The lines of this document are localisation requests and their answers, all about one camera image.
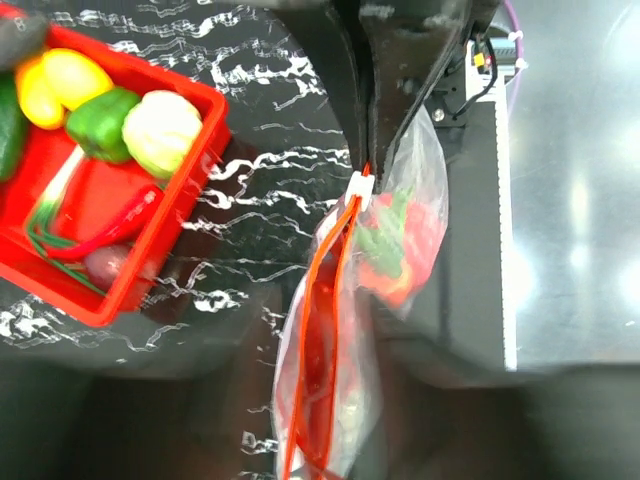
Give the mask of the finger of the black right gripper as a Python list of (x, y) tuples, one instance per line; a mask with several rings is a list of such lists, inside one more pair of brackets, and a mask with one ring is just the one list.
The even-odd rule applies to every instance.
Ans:
[(344, 134), (355, 170), (368, 160), (371, 52), (358, 1), (278, 1), (274, 16), (311, 62)]
[(470, 29), (470, 1), (364, 1), (358, 16), (370, 45), (368, 106), (372, 171), (388, 177), (402, 135)]

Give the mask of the red toy bell pepper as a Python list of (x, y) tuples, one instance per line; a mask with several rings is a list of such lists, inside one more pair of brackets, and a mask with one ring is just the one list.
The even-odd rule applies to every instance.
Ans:
[(429, 205), (408, 203), (403, 232), (403, 272), (408, 275), (408, 293), (414, 294), (428, 281), (444, 232), (445, 226)]

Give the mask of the clear orange-zip bag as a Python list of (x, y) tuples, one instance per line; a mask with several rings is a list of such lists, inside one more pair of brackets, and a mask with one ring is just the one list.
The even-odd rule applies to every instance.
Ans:
[[(311, 479), (308, 465), (296, 444), (295, 427), (302, 393), (303, 341), (310, 314), (311, 288), (320, 262), (329, 253), (335, 254), (339, 261), (334, 281), (334, 308), (341, 334), (339, 352), (354, 362), (354, 382), (362, 395), (360, 440), (349, 474), (380, 419), (382, 399), (370, 303), (378, 300), (391, 307), (359, 283), (361, 255), (355, 244), (356, 226), (366, 216), (374, 198), (385, 192), (404, 193), (408, 203), (417, 201), (429, 205), (445, 226), (445, 232), (448, 225), (448, 181), (446, 177), (436, 175), (436, 164), (444, 161), (442, 147), (424, 156), (401, 153), (399, 149), (400, 145), (381, 190), (375, 189), (370, 171), (355, 172), (344, 195), (315, 231), (308, 269), (295, 291), (284, 324), (272, 389), (272, 425), (278, 442), (275, 470), (280, 479)], [(419, 290), (410, 293), (401, 308), (391, 309), (398, 311), (411, 306)]]

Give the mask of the orange toy carrot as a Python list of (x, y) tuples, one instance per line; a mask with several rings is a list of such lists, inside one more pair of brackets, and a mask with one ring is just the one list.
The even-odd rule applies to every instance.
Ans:
[(395, 309), (408, 301), (413, 288), (403, 243), (407, 207), (406, 194), (381, 193), (355, 229), (359, 283)]

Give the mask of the red toy lobster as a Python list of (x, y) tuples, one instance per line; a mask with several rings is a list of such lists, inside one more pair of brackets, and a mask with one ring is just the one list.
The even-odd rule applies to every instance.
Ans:
[(303, 341), (302, 393), (295, 440), (311, 479), (346, 479), (355, 462), (362, 423), (362, 395), (354, 362), (339, 352), (334, 281), (339, 261), (329, 253), (311, 288)]

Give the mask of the pale green toy cabbage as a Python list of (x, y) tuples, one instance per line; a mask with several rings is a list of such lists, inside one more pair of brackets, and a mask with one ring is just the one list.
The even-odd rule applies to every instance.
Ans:
[(122, 138), (145, 171), (168, 181), (183, 164), (202, 126), (191, 102), (172, 91), (154, 90), (127, 114)]

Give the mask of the green toy bell pepper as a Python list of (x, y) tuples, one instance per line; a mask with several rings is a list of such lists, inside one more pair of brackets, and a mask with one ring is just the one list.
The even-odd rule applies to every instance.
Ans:
[(133, 91), (113, 88), (72, 111), (67, 116), (66, 133), (88, 157), (111, 164), (127, 162), (131, 155), (122, 129), (127, 115), (140, 101)]

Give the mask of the red toy chili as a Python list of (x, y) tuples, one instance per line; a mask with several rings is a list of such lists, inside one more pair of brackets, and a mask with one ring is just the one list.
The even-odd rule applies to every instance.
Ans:
[(115, 245), (138, 235), (155, 214), (164, 191), (155, 184), (140, 189), (101, 229), (89, 240), (70, 247), (46, 247), (46, 255), (55, 260), (82, 260), (101, 247)]

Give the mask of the yellow toy lemon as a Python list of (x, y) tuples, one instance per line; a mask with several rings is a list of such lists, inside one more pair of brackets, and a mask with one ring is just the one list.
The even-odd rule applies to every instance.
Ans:
[(19, 105), (44, 130), (60, 128), (68, 111), (114, 88), (106, 71), (71, 49), (54, 48), (22, 62), (15, 70)]

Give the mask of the grey toy fish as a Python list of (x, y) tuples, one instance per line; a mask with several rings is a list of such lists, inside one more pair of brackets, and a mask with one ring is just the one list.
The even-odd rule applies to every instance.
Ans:
[(41, 14), (1, 18), (1, 72), (14, 70), (23, 61), (45, 50), (49, 20)]

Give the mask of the purple toy onion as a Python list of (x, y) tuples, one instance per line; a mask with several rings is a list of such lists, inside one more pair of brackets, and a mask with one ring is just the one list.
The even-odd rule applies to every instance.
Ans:
[(99, 289), (108, 291), (126, 264), (131, 247), (123, 244), (100, 247), (84, 259), (89, 280)]

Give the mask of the green toy cucumber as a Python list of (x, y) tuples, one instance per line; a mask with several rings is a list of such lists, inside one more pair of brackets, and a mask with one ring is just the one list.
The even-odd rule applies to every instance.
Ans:
[(29, 122), (24, 116), (12, 73), (1, 74), (0, 156), (1, 182), (15, 174), (23, 155)]

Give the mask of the green toy scallion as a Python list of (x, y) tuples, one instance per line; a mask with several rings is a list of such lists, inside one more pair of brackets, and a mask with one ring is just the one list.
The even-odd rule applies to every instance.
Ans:
[(46, 247), (75, 246), (73, 241), (54, 234), (51, 231), (51, 227), (65, 199), (68, 186), (84, 159), (85, 152), (83, 149), (80, 146), (75, 146), (36, 201), (26, 221), (25, 233), (35, 251), (48, 264), (89, 290), (104, 296), (106, 292), (89, 280), (77, 261), (68, 264), (64, 261), (55, 260), (45, 251)]

